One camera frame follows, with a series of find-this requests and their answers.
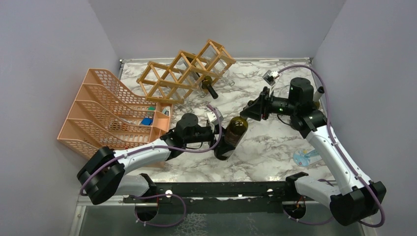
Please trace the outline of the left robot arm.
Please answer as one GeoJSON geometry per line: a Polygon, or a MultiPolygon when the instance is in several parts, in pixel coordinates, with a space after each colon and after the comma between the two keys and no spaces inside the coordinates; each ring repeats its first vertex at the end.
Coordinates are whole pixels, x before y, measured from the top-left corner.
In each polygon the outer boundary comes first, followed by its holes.
{"type": "Polygon", "coordinates": [[[80,195],[89,197],[94,205],[122,195],[148,202],[156,193],[153,181],[145,174],[132,177],[128,173],[174,159],[184,152],[204,153],[212,150],[217,159],[226,160],[227,157],[219,152],[231,148],[224,138],[227,129],[220,124],[222,118],[216,117],[213,112],[208,115],[211,117],[202,127],[196,115],[187,113],[168,133],[146,145],[124,150],[114,150],[108,146],[99,148],[77,174],[81,184],[80,195]]]}

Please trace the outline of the green wine bottle front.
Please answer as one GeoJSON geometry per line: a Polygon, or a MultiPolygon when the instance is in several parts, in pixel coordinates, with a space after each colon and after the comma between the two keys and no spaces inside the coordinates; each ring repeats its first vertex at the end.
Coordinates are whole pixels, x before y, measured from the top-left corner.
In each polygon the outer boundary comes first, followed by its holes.
{"type": "Polygon", "coordinates": [[[224,138],[226,142],[237,147],[247,130],[248,122],[246,118],[237,116],[230,120],[226,128],[222,128],[223,134],[221,138],[224,138]]]}

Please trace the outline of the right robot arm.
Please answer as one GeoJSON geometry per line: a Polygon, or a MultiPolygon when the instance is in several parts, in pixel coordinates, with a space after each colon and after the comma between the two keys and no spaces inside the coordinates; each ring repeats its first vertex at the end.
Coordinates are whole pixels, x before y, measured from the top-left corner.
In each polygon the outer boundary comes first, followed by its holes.
{"type": "Polygon", "coordinates": [[[286,177],[284,195],[290,200],[306,196],[321,203],[343,226],[382,212],[386,187],[380,181],[372,181],[354,164],[337,141],[326,116],[315,108],[313,95],[314,88],[308,79],[293,78],[287,98],[275,97],[264,87],[259,97],[250,100],[240,113],[257,121],[266,120],[271,114],[289,116],[293,128],[318,152],[337,182],[332,187],[301,172],[286,177]]]}

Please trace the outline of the clear square glass bottle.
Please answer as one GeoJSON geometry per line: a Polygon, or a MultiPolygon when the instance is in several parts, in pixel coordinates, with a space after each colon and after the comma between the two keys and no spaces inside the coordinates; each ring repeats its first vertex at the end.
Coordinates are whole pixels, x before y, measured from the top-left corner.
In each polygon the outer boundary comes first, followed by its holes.
{"type": "MultiPolygon", "coordinates": [[[[203,53],[202,58],[206,60],[205,68],[207,69],[210,64],[212,64],[215,61],[215,58],[217,57],[217,52],[213,46],[209,46],[203,53]]],[[[225,83],[227,83],[229,86],[233,86],[235,84],[234,80],[232,79],[229,68],[226,68],[229,66],[229,63],[226,62],[224,59],[220,58],[214,66],[211,68],[211,71],[213,73],[216,73],[218,75],[221,75],[221,79],[224,80],[225,83]]]]}

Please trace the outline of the wooden wine rack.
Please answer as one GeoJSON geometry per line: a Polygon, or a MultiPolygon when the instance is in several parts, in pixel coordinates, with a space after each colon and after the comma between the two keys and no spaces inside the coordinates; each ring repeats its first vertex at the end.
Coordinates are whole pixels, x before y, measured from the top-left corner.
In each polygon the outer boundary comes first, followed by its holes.
{"type": "Polygon", "coordinates": [[[220,58],[229,63],[229,66],[226,68],[236,63],[236,60],[223,45],[209,39],[199,53],[193,54],[180,50],[170,64],[149,61],[144,72],[136,82],[148,101],[170,104],[182,102],[183,98],[187,97],[192,91],[200,89],[199,83],[205,75],[211,76],[213,80],[212,87],[215,90],[215,84],[222,79],[221,75],[213,73],[211,68],[220,58]],[[206,69],[205,65],[207,62],[202,58],[202,55],[209,46],[215,48],[217,57],[206,69]],[[189,62],[186,57],[192,58],[192,62],[189,62]],[[194,66],[196,62],[202,69],[194,66]],[[200,74],[200,78],[197,81],[192,78],[191,71],[200,74]]]}

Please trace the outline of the dark green wine bottle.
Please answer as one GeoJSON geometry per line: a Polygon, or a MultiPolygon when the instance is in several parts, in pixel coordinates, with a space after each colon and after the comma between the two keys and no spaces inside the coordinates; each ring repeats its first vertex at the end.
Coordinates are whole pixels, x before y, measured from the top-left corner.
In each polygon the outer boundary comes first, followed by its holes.
{"type": "MultiPolygon", "coordinates": [[[[190,57],[186,57],[186,58],[189,62],[192,62],[192,60],[193,60],[190,57]]],[[[194,66],[199,68],[199,69],[202,69],[202,67],[198,64],[198,62],[196,62],[194,64],[194,66]]],[[[194,72],[194,71],[191,71],[191,76],[195,81],[197,81],[200,78],[200,74],[197,73],[197,72],[194,72]]],[[[212,80],[211,76],[205,75],[205,76],[203,76],[203,79],[200,81],[199,87],[200,87],[202,92],[207,91],[213,99],[217,99],[218,94],[214,90],[214,88],[212,87],[212,83],[213,83],[213,80],[212,80]]]]}

